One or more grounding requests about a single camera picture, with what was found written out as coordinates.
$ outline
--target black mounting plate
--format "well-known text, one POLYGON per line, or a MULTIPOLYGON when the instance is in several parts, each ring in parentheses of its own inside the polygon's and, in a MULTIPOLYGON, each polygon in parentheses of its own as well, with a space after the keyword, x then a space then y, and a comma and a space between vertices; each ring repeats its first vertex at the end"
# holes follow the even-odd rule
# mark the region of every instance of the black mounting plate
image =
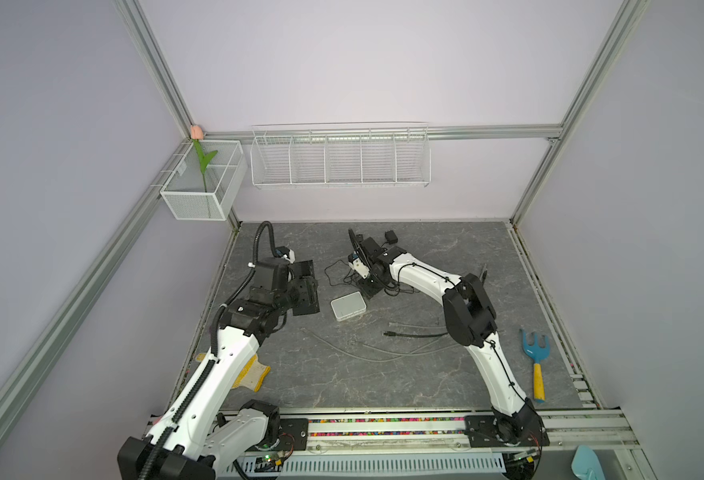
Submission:
MULTIPOLYGON (((307 439, 309 438, 309 420, 306 418, 281 418, 280 419, 280 433, 287 433, 294 437, 294 452, 299 450, 307 449, 307 439)), ((270 448, 272 452, 278 450, 288 451, 290 450, 290 437, 279 436, 280 443, 274 448, 270 448)), ((256 446, 250 447, 246 452, 263 452, 264 450, 259 450, 256 446)))
MULTIPOLYGON (((470 439, 470 447, 481 448, 481 447, 507 447, 506 443, 502 442, 498 435, 495 424, 496 418, 492 413, 485 415, 467 415, 464 416, 464 424, 466 430, 464 434, 470 439)), ((542 447, 549 445, 549 436, 546 432, 541 433, 539 439, 539 444, 542 447)), ((520 442, 514 446, 520 447, 535 447, 536 442, 534 442, 529 436, 521 438, 520 442)))

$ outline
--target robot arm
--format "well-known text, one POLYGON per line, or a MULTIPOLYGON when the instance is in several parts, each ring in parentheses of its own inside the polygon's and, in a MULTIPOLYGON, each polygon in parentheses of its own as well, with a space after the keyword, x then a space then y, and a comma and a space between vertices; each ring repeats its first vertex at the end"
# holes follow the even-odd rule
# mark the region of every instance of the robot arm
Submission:
POLYGON ((280 317, 289 310, 297 316, 320 309, 312 261, 294 264, 292 251, 278 255, 282 252, 273 247, 273 238, 270 243, 274 258, 252 264, 251 274, 237 292, 253 279, 247 298, 231 300, 219 310, 211 329, 211 349, 181 395, 144 439, 131 437, 120 449, 118 466, 123 480, 214 480, 247 448, 278 444, 279 410, 256 400, 243 405, 236 418, 209 435, 242 369, 260 345, 282 328, 278 327, 280 317))
POLYGON ((405 283, 441 304, 448 334, 466 348, 488 387, 500 439, 515 444, 530 434, 539 437, 540 418, 504 357, 496 310, 481 278, 449 274, 399 246, 385 249, 370 237, 363 240, 351 229, 349 233, 354 252, 348 260, 360 275, 358 286, 363 294, 370 298, 405 283))

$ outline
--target gray marble tabletop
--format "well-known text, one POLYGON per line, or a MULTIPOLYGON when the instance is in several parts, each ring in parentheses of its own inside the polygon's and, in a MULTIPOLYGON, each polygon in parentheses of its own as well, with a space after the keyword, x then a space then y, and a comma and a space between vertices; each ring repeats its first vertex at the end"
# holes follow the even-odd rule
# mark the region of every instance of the gray marble tabletop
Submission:
MULTIPOLYGON (((242 225, 215 305, 223 302, 248 273, 257 226, 242 225)), ((346 259, 351 252, 347 235, 350 227, 380 243, 384 242, 386 230, 394 230, 399 246, 419 260, 454 274, 479 274, 482 266, 487 265, 486 290, 498 314, 496 322, 504 353, 518 382, 532 396, 532 360, 522 351, 520 328, 549 334, 549 327, 504 223, 275 224, 278 246, 293 249, 296 260, 314 260, 320 312, 307 316, 289 315, 286 327, 268 338, 258 351, 259 361, 271 367, 259 392, 243 387, 234 389, 223 408, 239 408, 251 398, 283 408, 490 408, 488 390, 469 353, 461 346, 391 362, 367 362, 339 353, 307 333, 306 330, 310 330, 356 356, 382 360, 392 356, 369 350, 356 342, 394 352, 408 352, 433 339, 389 337, 383 336, 382 332, 440 331, 389 326, 389 322, 440 326, 443 323, 442 307, 423 293, 403 292, 387 296, 381 292, 366 301, 367 310, 363 315, 336 321, 330 301, 356 289, 346 285, 331 286, 323 270, 336 260, 346 259)), ((261 254, 269 255, 266 234, 261 243, 261 254)), ((340 283, 348 273, 345 264, 346 260, 328 269, 333 283, 340 283)), ((445 336, 425 351, 453 344, 445 336)), ((204 334, 198 352, 209 347, 208 336, 204 334)), ((582 402, 555 348, 555 342, 552 342, 550 356, 542 363, 546 402, 539 408, 580 408, 582 402)), ((191 368, 196 367, 197 363, 193 361, 191 368)))

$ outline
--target white wire shelf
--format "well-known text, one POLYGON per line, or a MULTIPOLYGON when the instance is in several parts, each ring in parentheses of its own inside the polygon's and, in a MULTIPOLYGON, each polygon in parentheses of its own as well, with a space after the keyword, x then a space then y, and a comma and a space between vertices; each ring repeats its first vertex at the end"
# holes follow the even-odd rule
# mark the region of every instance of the white wire shelf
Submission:
POLYGON ((335 133, 257 133, 251 175, 258 188, 426 186, 431 176, 426 126, 335 133))
POLYGON ((200 140, 200 146, 205 153, 218 150, 205 169, 204 181, 190 143, 160 195, 179 220, 226 220, 248 170, 243 148, 235 140, 200 140))

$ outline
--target green leaf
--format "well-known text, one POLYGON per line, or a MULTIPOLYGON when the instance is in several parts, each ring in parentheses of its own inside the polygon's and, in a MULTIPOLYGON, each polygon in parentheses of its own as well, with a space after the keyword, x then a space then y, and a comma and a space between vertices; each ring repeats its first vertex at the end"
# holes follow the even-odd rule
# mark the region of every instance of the green leaf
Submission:
POLYGON ((205 168, 208 166, 208 164, 211 163, 211 160, 213 157, 216 156, 218 153, 218 150, 213 150, 212 152, 208 152, 203 158, 200 159, 200 173, 204 174, 205 173, 205 168))
POLYGON ((192 143, 194 145, 194 149, 198 152, 198 159, 203 162, 203 157, 205 156, 203 153, 203 147, 200 146, 200 142, 197 140, 193 140, 192 143))

